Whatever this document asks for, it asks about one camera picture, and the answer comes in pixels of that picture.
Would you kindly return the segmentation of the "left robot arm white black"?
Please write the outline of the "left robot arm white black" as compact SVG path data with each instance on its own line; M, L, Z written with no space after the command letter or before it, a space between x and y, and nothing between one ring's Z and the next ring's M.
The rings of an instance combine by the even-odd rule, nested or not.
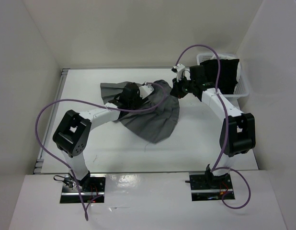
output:
M53 141L63 153L66 163L71 167L69 177L78 191L83 192L90 187L91 175L83 156L90 131L128 114L120 109L139 109L148 101L148 96L153 91L151 85L138 86L136 83L128 83L122 92L115 93L114 98L104 105L105 109L97 107L81 113L73 110L65 113L53 135Z

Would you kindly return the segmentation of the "grey pleated skirt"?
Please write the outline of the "grey pleated skirt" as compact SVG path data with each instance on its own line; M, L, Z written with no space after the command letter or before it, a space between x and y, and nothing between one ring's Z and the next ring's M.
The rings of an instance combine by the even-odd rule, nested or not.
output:
M101 83L101 98L106 104L123 91L130 82ZM150 143L159 143L167 139L174 131L180 114L178 98L170 95L171 86L165 80L157 80L154 83L161 85L168 95L163 103L155 110L143 113L128 113L118 121L127 129ZM163 96L163 90L153 86L154 92L148 96L148 101L140 107L147 109L156 105Z

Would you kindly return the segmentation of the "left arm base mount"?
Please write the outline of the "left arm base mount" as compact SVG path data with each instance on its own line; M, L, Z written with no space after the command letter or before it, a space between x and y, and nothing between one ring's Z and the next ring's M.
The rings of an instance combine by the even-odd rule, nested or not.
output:
M71 180L68 174L54 175L53 179L57 182L62 182L62 190L60 203L61 204L74 204L80 203L79 193L77 191L76 183ZM104 192L106 184L105 174L91 174L88 184L85 188L80 186L81 196L84 203L103 203Z

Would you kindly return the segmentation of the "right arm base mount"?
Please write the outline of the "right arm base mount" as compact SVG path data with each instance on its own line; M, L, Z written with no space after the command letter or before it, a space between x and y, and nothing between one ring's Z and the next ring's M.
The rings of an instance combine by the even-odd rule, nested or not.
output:
M210 172L190 173L185 180L190 186L192 201L216 201L222 196L226 200L234 200L235 195L231 177L228 173L213 176Z

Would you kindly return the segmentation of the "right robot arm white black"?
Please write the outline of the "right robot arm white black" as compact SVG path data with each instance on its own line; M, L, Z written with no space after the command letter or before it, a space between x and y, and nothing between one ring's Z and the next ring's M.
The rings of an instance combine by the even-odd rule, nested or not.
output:
M206 78L204 66L192 66L187 70L184 65L177 64L171 70L176 73L171 95L181 99L189 93L193 94L222 122L219 137L221 153L214 163L207 166L204 177L206 186L216 188L233 166L234 157L246 154L255 147L254 116L242 112L225 98L215 84ZM184 75L186 71L190 73L190 79Z

